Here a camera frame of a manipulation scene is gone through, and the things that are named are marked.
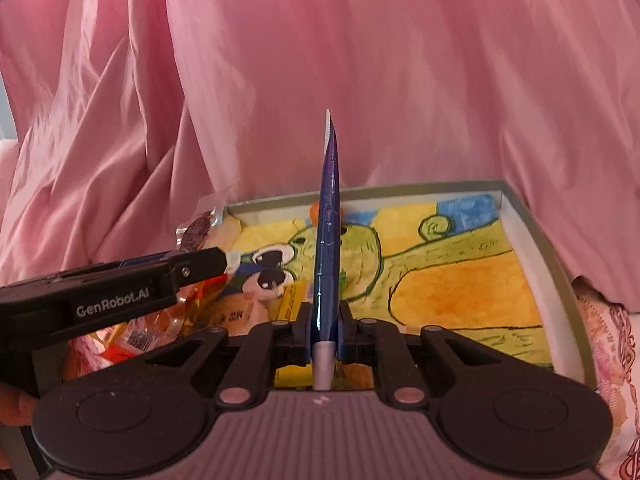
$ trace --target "finger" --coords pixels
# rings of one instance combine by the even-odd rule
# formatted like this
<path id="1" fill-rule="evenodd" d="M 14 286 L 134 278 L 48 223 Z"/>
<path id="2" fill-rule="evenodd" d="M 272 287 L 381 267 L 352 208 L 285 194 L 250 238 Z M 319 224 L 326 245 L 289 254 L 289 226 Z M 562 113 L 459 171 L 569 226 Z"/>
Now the finger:
<path id="1" fill-rule="evenodd" d="M 9 463 L 7 455 L 5 455 L 2 448 L 0 448 L 0 471 L 4 471 L 5 469 L 11 469 L 11 464 Z"/>
<path id="2" fill-rule="evenodd" d="M 28 426 L 36 402 L 25 392 L 0 383 L 0 422 L 7 426 Z"/>

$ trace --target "pink curtain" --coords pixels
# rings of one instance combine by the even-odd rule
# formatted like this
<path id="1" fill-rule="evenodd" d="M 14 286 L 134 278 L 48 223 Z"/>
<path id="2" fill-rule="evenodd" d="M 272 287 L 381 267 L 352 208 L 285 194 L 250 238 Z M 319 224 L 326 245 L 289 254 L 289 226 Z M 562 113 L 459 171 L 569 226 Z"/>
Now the pink curtain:
<path id="1" fill-rule="evenodd" d="M 200 196 L 505 178 L 640 310 L 640 0 L 3 0 L 0 282 L 172 247 Z"/>

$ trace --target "yellow paint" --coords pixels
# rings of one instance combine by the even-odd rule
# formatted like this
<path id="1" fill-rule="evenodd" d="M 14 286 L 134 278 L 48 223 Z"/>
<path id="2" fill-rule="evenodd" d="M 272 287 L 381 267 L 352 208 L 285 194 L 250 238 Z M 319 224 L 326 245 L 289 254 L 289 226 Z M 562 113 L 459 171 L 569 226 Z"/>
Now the yellow paint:
<path id="1" fill-rule="evenodd" d="M 303 220 L 285 220 L 267 225 L 243 225 L 234 249 L 242 254 L 252 253 L 271 244 L 285 244 L 306 227 Z"/>
<path id="2" fill-rule="evenodd" d="M 513 251 L 490 258 L 413 270 L 391 297 L 403 325 L 446 328 L 540 325 L 527 279 Z"/>
<path id="3" fill-rule="evenodd" d="M 367 296 L 361 299 L 350 301 L 351 312 L 353 317 L 375 317 L 386 321 L 394 320 L 389 305 L 392 303 L 394 296 L 398 292 L 399 285 L 408 278 L 408 281 L 402 283 L 400 290 L 401 296 L 406 293 L 410 296 L 409 303 L 402 300 L 399 307 L 399 315 L 408 318 L 416 323 L 416 326 L 431 324 L 433 320 L 426 313 L 433 310 L 433 302 L 424 303 L 425 295 L 434 294 L 434 288 L 438 285 L 437 281 L 427 280 L 426 284 L 422 280 L 416 278 L 421 276 L 426 269 L 439 268 L 440 272 L 448 273 L 448 269 L 453 269 L 453 265 L 460 262 L 468 262 L 471 260 L 480 260 L 510 252 L 511 246 L 499 221 L 493 222 L 487 226 L 461 233 L 449 238 L 442 238 L 430 243 L 423 243 L 412 247 L 411 249 L 388 256 L 384 259 L 382 271 L 375 285 Z M 465 273 L 456 274 L 457 280 L 466 280 Z M 465 304 L 459 304 L 457 309 L 465 310 L 467 306 L 468 296 L 458 295 L 457 300 L 464 300 Z M 410 310 L 416 306 L 414 312 L 410 312 L 408 316 L 404 316 L 404 311 Z"/>
<path id="4" fill-rule="evenodd" d="M 378 211 L 370 226 L 378 232 L 382 255 L 400 253 L 424 243 L 418 232 L 425 218 L 436 214 L 436 203 L 411 204 Z"/>
<path id="5" fill-rule="evenodd" d="M 287 285 L 284 288 L 282 298 L 278 298 L 280 304 L 275 319 L 295 321 L 300 310 L 300 305 L 304 301 L 313 300 L 313 291 L 310 290 L 310 284 L 311 282 L 307 280 L 299 280 Z"/>
<path id="6" fill-rule="evenodd" d="M 541 326 L 526 328 L 479 328 L 457 333 L 527 363 L 551 366 L 551 354 Z"/>
<path id="7" fill-rule="evenodd" d="M 311 365 L 296 366 L 289 365 L 276 370 L 273 380 L 274 388 L 303 388 L 312 386 L 314 383 L 314 372 Z"/>

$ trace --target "gray frame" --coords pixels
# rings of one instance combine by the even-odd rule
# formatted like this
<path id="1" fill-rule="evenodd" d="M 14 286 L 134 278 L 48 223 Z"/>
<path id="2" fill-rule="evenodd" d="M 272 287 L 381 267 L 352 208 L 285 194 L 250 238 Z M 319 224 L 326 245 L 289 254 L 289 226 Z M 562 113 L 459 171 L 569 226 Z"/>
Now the gray frame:
<path id="1" fill-rule="evenodd" d="M 526 225 L 531 237 L 534 239 L 546 266 L 551 273 L 551 277 L 556 286 L 556 290 L 564 306 L 564 311 L 569 320 L 575 342 L 580 353 L 580 360 L 584 368 L 584 382 L 591 388 L 598 385 L 593 357 L 591 354 L 591 344 L 587 337 L 586 330 L 582 323 L 582 317 L 578 311 L 577 301 L 572 289 L 568 273 L 560 258 L 554 251 L 551 242 L 542 232 L 531 212 L 524 205 L 513 188 L 504 180 L 462 180 L 458 182 L 433 182 L 428 184 L 402 184 L 399 186 L 387 187 L 355 187 L 341 189 L 340 198 L 342 200 L 366 200 L 373 198 L 391 198 L 398 196 L 436 194 L 436 193 L 460 193 L 460 192 L 497 192 L 506 196 L 513 208 L 516 210 L 522 221 Z M 318 199 L 317 192 L 293 194 L 279 196 L 261 200 L 250 200 L 230 205 L 227 210 L 231 215 L 241 215 L 264 211 L 269 209 L 282 209 L 312 205 Z"/>

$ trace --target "plastic wrapper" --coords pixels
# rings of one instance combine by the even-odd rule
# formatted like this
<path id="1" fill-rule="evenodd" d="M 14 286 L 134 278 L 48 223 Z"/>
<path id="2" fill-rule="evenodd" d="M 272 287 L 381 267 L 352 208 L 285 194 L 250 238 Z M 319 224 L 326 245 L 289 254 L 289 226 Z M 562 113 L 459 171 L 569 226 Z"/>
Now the plastic wrapper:
<path id="1" fill-rule="evenodd" d="M 240 231 L 239 220 L 226 214 L 220 200 L 215 196 L 204 197 L 190 222 L 176 229 L 176 247 L 168 255 L 216 246 L 233 260 L 231 249 Z M 101 370 L 203 328 L 206 325 L 203 319 L 208 318 L 201 316 L 201 309 L 207 305 L 210 308 L 227 281 L 225 275 L 187 286 L 179 291 L 174 306 L 71 341 L 63 379 Z"/>
<path id="2" fill-rule="evenodd" d="M 246 335 L 258 323 L 269 320 L 265 304 L 255 292 L 230 294 L 201 309 L 198 322 L 201 327 L 221 326 L 230 336 Z"/>

